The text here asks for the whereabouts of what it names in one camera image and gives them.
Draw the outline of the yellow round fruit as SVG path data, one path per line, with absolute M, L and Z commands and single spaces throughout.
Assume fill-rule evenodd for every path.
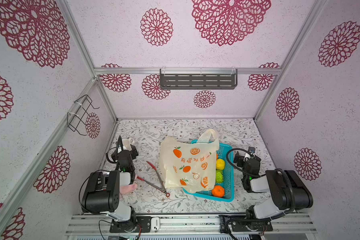
M 226 166 L 226 162 L 223 159 L 217 159 L 216 161 L 216 170 L 224 170 Z

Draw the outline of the green bumpy fruit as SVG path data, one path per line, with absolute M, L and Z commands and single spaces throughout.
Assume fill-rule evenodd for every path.
M 221 184 L 224 182 L 224 175 L 222 170 L 216 170 L 216 183 Z

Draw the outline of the large orange fruit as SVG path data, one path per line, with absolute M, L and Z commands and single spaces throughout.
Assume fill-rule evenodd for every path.
M 211 194 L 217 198 L 223 198 L 225 196 L 225 189 L 222 186 L 215 185 L 211 190 Z

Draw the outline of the cream plastic bag orange print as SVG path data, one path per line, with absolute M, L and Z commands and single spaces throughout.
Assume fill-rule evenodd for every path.
M 165 137 L 160 145 L 159 165 L 165 188 L 183 188 L 188 193 L 211 191 L 216 183 L 219 133 L 205 131 L 194 144 Z

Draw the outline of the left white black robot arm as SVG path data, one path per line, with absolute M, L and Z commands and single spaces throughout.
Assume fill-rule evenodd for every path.
M 106 159 L 115 164 L 112 171 L 99 170 L 92 172 L 87 179 L 83 196 L 79 197 L 85 213 L 106 215 L 116 223 L 136 225 L 136 213 L 133 207 L 126 206 L 120 200 L 123 187 L 133 187 L 136 173 L 133 160 L 139 155 L 136 147 L 115 147 L 115 151 Z

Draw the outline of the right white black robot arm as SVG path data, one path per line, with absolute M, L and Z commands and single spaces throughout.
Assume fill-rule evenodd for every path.
M 233 148 L 227 162 L 243 174 L 242 184 L 248 193 L 270 193 L 270 198 L 246 210 L 244 221 L 268 222 L 295 210 L 309 209 L 314 204 L 311 192 L 295 171 L 280 168 L 260 175 L 261 159 L 251 151 Z

